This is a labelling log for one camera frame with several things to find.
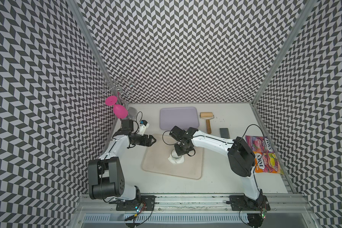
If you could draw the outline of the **white dough ball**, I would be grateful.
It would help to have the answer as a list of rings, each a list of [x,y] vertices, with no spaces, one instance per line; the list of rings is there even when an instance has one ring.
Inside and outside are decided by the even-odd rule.
[[[184,163],[185,159],[184,159],[184,155],[178,157],[178,158],[174,158],[172,155],[170,155],[168,157],[169,162],[171,162],[172,164],[182,164]]]

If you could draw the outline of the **beige plastic tray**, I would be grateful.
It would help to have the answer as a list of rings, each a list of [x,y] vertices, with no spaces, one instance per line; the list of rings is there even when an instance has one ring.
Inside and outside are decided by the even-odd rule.
[[[146,149],[142,162],[142,169],[147,172],[166,174],[198,180],[202,177],[204,149],[195,147],[195,155],[184,155],[184,163],[172,164],[168,157],[179,156],[174,149],[174,139],[168,135],[154,134],[155,144]]]

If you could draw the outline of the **wooden dough roller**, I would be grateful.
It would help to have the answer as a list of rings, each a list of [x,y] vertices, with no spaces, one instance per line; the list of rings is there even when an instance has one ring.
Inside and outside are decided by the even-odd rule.
[[[199,114],[201,119],[204,119],[206,121],[206,130],[207,130],[207,134],[211,134],[212,130],[211,130],[211,119],[214,118],[214,114],[213,112],[201,112]]]

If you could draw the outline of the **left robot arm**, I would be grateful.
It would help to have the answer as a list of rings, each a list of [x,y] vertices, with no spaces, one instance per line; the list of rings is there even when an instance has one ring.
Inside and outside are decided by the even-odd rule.
[[[157,140],[152,135],[134,132],[134,121],[123,119],[105,152],[88,163],[88,194],[91,199],[105,201],[109,197],[131,201],[140,198],[139,188],[126,183],[120,155],[136,145],[151,147]]]

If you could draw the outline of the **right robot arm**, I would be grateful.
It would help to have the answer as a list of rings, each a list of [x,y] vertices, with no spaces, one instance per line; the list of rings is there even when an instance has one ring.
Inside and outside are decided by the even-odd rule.
[[[185,131],[177,126],[170,131],[169,135],[177,141],[174,149],[178,156],[194,151],[195,147],[205,148],[225,156],[231,170],[241,178],[245,198],[255,202],[262,200],[263,193],[255,177],[255,154],[243,138],[225,139],[209,135],[196,128],[190,127]]]

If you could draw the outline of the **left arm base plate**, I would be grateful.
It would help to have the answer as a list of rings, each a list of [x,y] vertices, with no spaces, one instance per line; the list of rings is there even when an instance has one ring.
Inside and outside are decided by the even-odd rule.
[[[153,211],[155,206],[155,195],[141,195],[138,199],[120,201],[116,204],[117,211],[136,211],[136,207],[145,203],[143,211]]]

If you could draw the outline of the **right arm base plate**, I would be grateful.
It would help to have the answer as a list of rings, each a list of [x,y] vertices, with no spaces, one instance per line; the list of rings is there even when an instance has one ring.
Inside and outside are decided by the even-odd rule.
[[[245,195],[230,195],[227,201],[233,211],[270,211],[270,204],[266,196],[261,194],[257,200],[252,200]]]

